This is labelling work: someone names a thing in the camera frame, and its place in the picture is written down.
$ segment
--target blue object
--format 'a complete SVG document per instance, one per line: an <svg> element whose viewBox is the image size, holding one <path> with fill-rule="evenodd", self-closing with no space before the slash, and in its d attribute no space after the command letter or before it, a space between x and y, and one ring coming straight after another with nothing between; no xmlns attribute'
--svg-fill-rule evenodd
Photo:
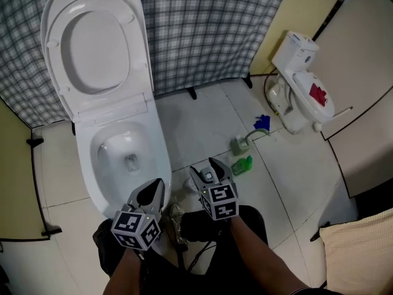
<svg viewBox="0 0 393 295"><path fill-rule="evenodd" d="M257 117L257 122L254 124L255 129L266 129L270 131L270 116L262 115Z"/></svg>

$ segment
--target small white toilet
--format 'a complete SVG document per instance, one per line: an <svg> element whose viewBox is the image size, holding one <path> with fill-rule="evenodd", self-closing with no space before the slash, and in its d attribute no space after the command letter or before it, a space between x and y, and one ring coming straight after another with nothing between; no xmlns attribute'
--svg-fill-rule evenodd
<svg viewBox="0 0 393 295"><path fill-rule="evenodd" d="M322 124L335 116L326 88L307 71L318 50L319 46L309 37L289 31L272 59L279 74L274 86L265 89L267 100L292 134L309 123L319 132ZM319 101L313 97L313 91L322 93Z"/></svg>
<svg viewBox="0 0 393 295"><path fill-rule="evenodd" d="M113 218L145 182L171 166L153 97L141 0L48 0L42 48L53 86L75 123L82 173Z"/></svg>

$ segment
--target dark pants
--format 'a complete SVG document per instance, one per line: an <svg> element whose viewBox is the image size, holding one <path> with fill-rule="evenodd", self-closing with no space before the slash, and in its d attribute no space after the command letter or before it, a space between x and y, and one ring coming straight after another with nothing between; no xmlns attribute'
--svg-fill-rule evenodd
<svg viewBox="0 0 393 295"><path fill-rule="evenodd" d="M262 215L251 206L240 206L239 214L250 229L267 244ZM181 222L181 234L191 242L213 240L217 243L206 274L195 275L180 270L150 249L144 253L148 274L144 277L143 294L167 294L170 291L185 291L186 294L262 292L244 265L226 223L213 221L204 210L185 213ZM111 234L110 220L104 221L98 227L93 239L98 247L101 267L111 276L122 258L124 248Z"/></svg>

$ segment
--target toilet tank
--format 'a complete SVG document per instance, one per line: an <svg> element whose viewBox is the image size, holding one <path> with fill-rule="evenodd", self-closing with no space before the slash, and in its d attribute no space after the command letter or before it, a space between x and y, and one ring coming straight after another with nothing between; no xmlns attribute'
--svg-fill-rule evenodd
<svg viewBox="0 0 393 295"><path fill-rule="evenodd" d="M319 46L308 36L289 31L272 59L281 74L301 72L313 62Z"/></svg>

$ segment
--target yellow wall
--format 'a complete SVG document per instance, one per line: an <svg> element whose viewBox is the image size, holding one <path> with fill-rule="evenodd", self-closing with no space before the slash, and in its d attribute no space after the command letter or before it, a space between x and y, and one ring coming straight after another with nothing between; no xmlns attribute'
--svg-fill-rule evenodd
<svg viewBox="0 0 393 295"><path fill-rule="evenodd" d="M34 189L31 130L0 100L0 238L42 239Z"/></svg>
<svg viewBox="0 0 393 295"><path fill-rule="evenodd" d="M251 63L251 75L271 71L270 60L273 58L286 31L295 31L313 37L336 1L282 0L276 16Z"/></svg>

